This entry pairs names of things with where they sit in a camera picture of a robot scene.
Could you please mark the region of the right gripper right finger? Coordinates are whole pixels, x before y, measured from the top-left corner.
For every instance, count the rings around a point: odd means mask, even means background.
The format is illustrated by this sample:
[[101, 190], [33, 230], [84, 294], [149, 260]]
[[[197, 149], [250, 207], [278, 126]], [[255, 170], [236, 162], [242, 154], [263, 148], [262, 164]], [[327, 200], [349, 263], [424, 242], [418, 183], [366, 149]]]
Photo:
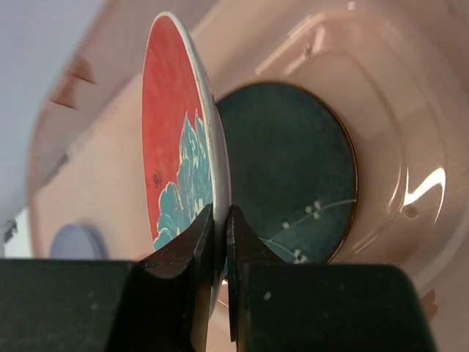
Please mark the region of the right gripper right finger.
[[286, 263], [236, 205], [226, 239], [230, 336], [239, 351], [436, 350], [399, 268]]

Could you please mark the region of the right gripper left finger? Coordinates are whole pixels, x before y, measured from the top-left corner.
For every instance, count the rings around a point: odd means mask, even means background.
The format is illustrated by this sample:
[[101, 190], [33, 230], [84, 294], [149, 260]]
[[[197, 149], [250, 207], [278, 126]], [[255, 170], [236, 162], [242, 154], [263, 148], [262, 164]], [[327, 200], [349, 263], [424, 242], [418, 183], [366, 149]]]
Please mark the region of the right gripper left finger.
[[213, 208], [138, 262], [2, 260], [3, 351], [204, 351]]

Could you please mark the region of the dark teal glazed plate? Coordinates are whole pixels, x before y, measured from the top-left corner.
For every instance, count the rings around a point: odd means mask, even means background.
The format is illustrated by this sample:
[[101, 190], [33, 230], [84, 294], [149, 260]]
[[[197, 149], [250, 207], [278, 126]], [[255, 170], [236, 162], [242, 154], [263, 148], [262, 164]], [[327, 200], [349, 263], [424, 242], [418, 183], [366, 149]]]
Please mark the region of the dark teal glazed plate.
[[249, 84], [217, 103], [232, 201], [288, 263], [325, 263], [350, 231], [358, 171], [337, 116], [304, 88]]

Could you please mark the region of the red teal floral plate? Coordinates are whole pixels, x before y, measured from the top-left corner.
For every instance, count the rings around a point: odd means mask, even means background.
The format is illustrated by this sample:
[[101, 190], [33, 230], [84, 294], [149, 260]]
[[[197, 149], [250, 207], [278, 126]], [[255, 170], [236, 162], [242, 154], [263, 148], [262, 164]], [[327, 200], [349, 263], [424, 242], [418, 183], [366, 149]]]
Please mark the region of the red teal floral plate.
[[152, 241], [161, 249], [213, 207], [211, 301], [222, 282], [224, 226], [231, 203], [226, 140], [210, 82], [189, 31], [172, 12], [157, 15], [144, 58], [142, 152]]

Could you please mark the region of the translucent pink plastic bin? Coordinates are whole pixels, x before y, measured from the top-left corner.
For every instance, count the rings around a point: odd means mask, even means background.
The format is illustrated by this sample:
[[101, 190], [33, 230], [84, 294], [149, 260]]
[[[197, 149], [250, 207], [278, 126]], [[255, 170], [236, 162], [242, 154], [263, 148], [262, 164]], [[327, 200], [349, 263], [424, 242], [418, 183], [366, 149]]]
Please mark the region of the translucent pink plastic bin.
[[163, 11], [190, 29], [216, 98], [273, 78], [332, 107], [358, 156], [358, 212], [336, 261], [400, 266], [443, 342], [466, 329], [466, 1], [108, 1], [32, 137], [33, 255], [74, 221], [95, 226], [113, 257], [150, 251], [141, 92]]

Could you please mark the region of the light blue plate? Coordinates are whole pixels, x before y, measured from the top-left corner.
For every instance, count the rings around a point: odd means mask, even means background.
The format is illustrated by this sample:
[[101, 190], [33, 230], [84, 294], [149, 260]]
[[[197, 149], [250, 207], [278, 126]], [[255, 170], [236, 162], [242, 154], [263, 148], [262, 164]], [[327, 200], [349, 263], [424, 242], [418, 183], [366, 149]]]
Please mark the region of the light blue plate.
[[108, 259], [106, 243], [88, 224], [66, 224], [54, 236], [49, 258], [57, 260]]

